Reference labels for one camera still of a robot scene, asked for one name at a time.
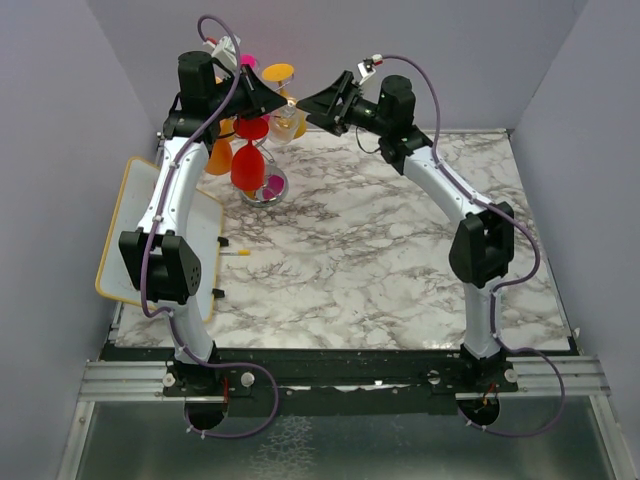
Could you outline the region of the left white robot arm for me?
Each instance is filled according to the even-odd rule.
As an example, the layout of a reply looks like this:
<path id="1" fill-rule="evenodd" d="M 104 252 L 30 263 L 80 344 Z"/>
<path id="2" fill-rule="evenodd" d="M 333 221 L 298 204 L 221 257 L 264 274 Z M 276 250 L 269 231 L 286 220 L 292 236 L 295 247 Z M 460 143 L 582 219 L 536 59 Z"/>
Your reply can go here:
<path id="1" fill-rule="evenodd" d="M 196 298 L 202 263 L 187 240 L 187 223 L 199 178 L 220 122 L 244 122 L 285 105 L 265 86 L 239 54 L 223 61 L 204 51 L 178 58 L 179 92 L 162 127 L 159 176 L 138 225 L 118 239 L 143 314 L 169 321 L 177 361 L 191 364 L 186 382 L 206 395 L 220 385 L 221 371 L 210 363 L 215 343 L 206 333 Z"/>

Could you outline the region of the clear wine glass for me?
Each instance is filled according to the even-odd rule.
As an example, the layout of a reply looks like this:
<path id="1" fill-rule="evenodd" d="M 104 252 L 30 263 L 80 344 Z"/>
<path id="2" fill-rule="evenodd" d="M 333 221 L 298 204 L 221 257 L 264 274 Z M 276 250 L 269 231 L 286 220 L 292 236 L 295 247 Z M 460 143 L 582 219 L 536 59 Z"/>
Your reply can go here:
<path id="1" fill-rule="evenodd" d="M 293 98 L 288 98 L 287 103 L 269 117 L 269 139 L 275 144 L 288 144 L 302 137 L 306 130 L 305 116 Z"/>

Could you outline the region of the chrome wine glass rack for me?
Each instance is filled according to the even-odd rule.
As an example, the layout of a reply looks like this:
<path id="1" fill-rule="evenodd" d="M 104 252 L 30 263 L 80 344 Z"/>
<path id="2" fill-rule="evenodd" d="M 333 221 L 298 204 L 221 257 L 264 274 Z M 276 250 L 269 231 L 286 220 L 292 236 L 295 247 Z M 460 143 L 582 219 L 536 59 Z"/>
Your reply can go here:
<path id="1" fill-rule="evenodd" d="M 267 116 L 262 118 L 268 123 Z M 263 185 L 255 191 L 242 191 L 241 198 L 251 206 L 266 207 L 277 204 L 287 195 L 289 184 L 286 174 L 277 165 L 276 160 L 264 146 L 266 142 L 271 142 L 268 134 L 255 142 L 265 160 L 265 175 Z"/>

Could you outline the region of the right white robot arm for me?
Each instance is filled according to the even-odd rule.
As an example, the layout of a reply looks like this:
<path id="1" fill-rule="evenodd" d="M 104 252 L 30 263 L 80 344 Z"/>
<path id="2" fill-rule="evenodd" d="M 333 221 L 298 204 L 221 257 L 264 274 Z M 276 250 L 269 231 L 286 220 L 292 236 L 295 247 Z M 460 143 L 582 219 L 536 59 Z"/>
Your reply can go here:
<path id="1" fill-rule="evenodd" d="M 433 156 L 434 140 L 414 123 L 416 96 L 411 81 L 400 75 L 382 80 L 376 102 L 364 99 L 351 72 L 329 87 L 298 101 L 309 123 L 340 136 L 350 127 L 378 138 L 383 159 L 419 186 L 445 213 L 456 231 L 449 265 L 464 288 L 466 331 L 459 367 L 461 383 L 481 391 L 496 376 L 501 358 L 496 326 L 490 319 L 490 290 L 509 270 L 514 258 L 512 207 L 477 194 L 458 174 Z"/>

